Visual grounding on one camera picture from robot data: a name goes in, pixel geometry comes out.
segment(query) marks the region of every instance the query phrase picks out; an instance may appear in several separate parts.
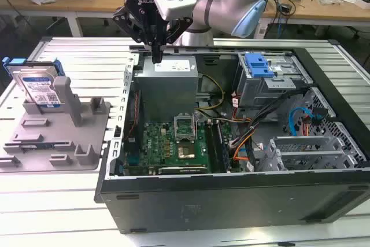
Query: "yellow wire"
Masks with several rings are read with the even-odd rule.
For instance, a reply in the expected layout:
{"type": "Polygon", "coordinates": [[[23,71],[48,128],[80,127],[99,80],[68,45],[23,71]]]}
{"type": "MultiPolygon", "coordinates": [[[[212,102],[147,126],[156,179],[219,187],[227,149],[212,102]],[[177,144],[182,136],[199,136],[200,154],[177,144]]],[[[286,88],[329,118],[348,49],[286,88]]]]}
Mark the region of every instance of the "yellow wire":
{"type": "Polygon", "coordinates": [[[209,75],[205,75],[204,73],[202,73],[204,76],[206,76],[207,78],[209,78],[210,80],[212,80],[216,85],[217,87],[220,89],[221,93],[222,93],[222,98],[221,98],[221,101],[218,103],[218,104],[215,104],[215,105],[212,105],[212,106],[205,106],[205,107],[199,107],[197,109],[199,110],[212,110],[214,108],[217,108],[219,107],[225,100],[225,92],[224,90],[222,89],[222,87],[219,85],[219,83],[217,81],[215,81],[213,78],[211,78],[209,75]]]}

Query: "sticker label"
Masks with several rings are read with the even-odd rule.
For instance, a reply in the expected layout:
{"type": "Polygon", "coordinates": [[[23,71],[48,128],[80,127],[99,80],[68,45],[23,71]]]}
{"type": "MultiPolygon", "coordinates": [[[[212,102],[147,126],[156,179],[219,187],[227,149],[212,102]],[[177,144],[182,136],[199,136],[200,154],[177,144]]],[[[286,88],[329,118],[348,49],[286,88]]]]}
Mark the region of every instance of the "sticker label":
{"type": "Polygon", "coordinates": [[[189,60],[163,60],[154,65],[156,72],[190,72],[189,60]]]}
{"type": "Polygon", "coordinates": [[[272,72],[281,72],[282,71],[281,67],[279,67],[279,66],[270,66],[270,70],[272,72]]]}
{"type": "Polygon", "coordinates": [[[57,93],[50,88],[51,80],[49,78],[22,78],[22,80],[36,104],[54,107],[54,105],[61,103],[57,93]]]}
{"type": "Polygon", "coordinates": [[[254,172],[254,166],[249,161],[247,161],[247,168],[248,168],[249,172],[254,172]]]}
{"type": "Polygon", "coordinates": [[[257,145],[257,148],[254,148],[253,150],[263,150],[264,149],[264,144],[263,143],[258,143],[256,145],[257,145]]]}

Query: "white table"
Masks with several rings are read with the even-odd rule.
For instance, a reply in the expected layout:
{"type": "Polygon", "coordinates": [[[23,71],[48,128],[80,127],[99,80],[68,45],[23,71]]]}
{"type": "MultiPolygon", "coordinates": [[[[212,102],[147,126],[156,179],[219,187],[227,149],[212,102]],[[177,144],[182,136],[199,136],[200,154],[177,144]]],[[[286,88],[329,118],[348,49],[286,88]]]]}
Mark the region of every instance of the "white table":
{"type": "MultiPolygon", "coordinates": [[[[336,75],[344,89],[351,80],[359,84],[364,81],[361,67],[340,47],[326,41],[215,41],[217,45],[305,46],[328,75],[331,71],[336,75]],[[354,70],[340,75],[331,67],[354,70]]],[[[129,43],[134,44],[123,38],[54,38],[39,44],[29,59],[58,57],[66,74],[72,77],[73,92],[82,100],[94,90],[114,105],[114,95],[123,88],[129,43]]],[[[12,82],[0,97],[0,144],[10,137],[23,113],[22,101],[20,90],[12,82]]],[[[112,137],[112,131],[107,131],[105,140],[112,137]]],[[[98,171],[0,175],[0,246],[277,246],[277,242],[294,242],[297,246],[370,245],[370,201],[331,224],[121,235],[106,206],[93,200],[98,171]]]]}

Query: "wooden desk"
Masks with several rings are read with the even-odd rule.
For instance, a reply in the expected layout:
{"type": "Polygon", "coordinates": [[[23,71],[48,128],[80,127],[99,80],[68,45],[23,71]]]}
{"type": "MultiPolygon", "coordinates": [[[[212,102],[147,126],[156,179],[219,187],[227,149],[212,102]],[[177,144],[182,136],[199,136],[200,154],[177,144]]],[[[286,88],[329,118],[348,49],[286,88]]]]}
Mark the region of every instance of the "wooden desk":
{"type": "MultiPolygon", "coordinates": [[[[57,0],[55,3],[42,6],[29,0],[10,0],[10,2],[25,16],[66,17],[72,35],[82,36],[79,17],[111,18],[114,11],[123,5],[124,0],[57,0]]],[[[323,6],[319,0],[301,0],[294,3],[297,11],[289,19],[289,24],[370,26],[370,10],[362,10],[352,3],[343,2],[331,6],[323,6]]],[[[275,12],[275,3],[270,0],[258,25],[256,38],[264,37],[275,12]]],[[[5,0],[0,0],[0,14],[17,15],[5,0]]]]}
{"type": "MultiPolygon", "coordinates": [[[[30,0],[9,0],[25,16],[66,17],[73,36],[83,36],[79,17],[112,18],[124,0],[56,0],[55,3],[37,5],[30,0]]],[[[6,0],[0,0],[0,14],[16,16],[6,0]]]]}
{"type": "MultiPolygon", "coordinates": [[[[289,18],[289,24],[370,26],[370,10],[363,10],[352,3],[342,1],[340,4],[322,5],[319,0],[292,1],[297,9],[294,15],[289,18]]],[[[273,0],[269,0],[255,38],[264,37],[268,24],[272,22],[275,13],[276,5],[273,0]]]]}

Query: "blue plastic latch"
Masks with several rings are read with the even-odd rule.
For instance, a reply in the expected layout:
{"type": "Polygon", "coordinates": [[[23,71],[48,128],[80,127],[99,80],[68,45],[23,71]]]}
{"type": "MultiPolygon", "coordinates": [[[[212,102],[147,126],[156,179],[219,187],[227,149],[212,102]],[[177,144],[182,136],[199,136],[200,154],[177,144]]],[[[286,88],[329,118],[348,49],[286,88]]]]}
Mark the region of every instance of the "blue plastic latch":
{"type": "Polygon", "coordinates": [[[274,76],[273,72],[270,71],[268,61],[261,53],[246,53],[245,63],[253,78],[272,78],[274,76]]]}
{"type": "Polygon", "coordinates": [[[9,70],[8,70],[8,67],[7,67],[7,65],[9,65],[9,62],[10,62],[10,58],[9,57],[4,57],[4,59],[2,60],[2,66],[4,67],[4,70],[6,70],[6,72],[8,73],[8,75],[10,75],[9,70]]]}
{"type": "Polygon", "coordinates": [[[10,59],[9,57],[5,57],[3,60],[2,60],[2,66],[4,67],[4,69],[6,70],[6,72],[8,73],[8,75],[11,75],[9,70],[8,70],[8,66],[11,66],[11,65],[23,65],[25,63],[25,59],[22,59],[22,58],[17,58],[17,59],[10,59]]]}
{"type": "Polygon", "coordinates": [[[25,62],[26,62],[26,59],[24,58],[15,58],[15,59],[12,59],[11,62],[9,62],[9,65],[21,66],[21,65],[24,65],[25,62]]]}
{"type": "Polygon", "coordinates": [[[53,62],[56,70],[57,70],[57,73],[59,76],[65,76],[65,73],[64,73],[64,70],[63,70],[63,66],[62,66],[62,63],[60,63],[60,61],[58,59],[55,59],[55,61],[53,62]]]}

